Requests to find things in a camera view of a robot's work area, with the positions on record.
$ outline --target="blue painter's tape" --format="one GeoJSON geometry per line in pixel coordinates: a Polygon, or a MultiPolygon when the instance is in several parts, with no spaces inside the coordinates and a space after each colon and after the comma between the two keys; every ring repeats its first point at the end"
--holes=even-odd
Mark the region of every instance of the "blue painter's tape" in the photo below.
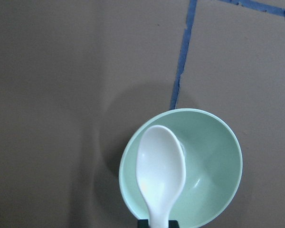
{"type": "Polygon", "coordinates": [[[285,9],[276,6],[266,5],[252,0],[219,0],[219,1],[231,3],[234,5],[241,5],[248,9],[285,17],[285,9]]]}
{"type": "Polygon", "coordinates": [[[185,68],[187,53],[189,49],[189,42],[191,38],[191,30],[192,30],[192,26],[194,22],[196,3],[197,3],[197,0],[190,0],[189,2],[187,20],[186,20],[187,28],[184,30],[184,34],[182,37],[176,78],[174,81],[174,86],[173,86],[173,91],[172,91],[172,96],[171,96],[171,101],[170,101],[170,110],[175,109],[178,96],[179,96],[179,92],[180,92],[180,81],[181,81],[180,79],[181,79],[181,75],[184,72],[184,68],[185,68]]]}

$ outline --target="gray surface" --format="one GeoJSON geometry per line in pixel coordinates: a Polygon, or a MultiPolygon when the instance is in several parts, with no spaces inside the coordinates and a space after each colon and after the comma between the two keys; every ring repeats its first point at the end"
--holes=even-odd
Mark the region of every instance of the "gray surface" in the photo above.
{"type": "MultiPolygon", "coordinates": [[[[118,165],[169,108],[188,0],[0,1],[0,228],[133,228],[118,165]]],[[[285,19],[200,0],[177,107],[225,120],[243,179],[205,227],[285,227],[285,19]]]]}
{"type": "Polygon", "coordinates": [[[234,200],[205,227],[285,227],[285,19],[198,1],[177,105],[188,106],[226,121],[243,153],[234,200]]]}

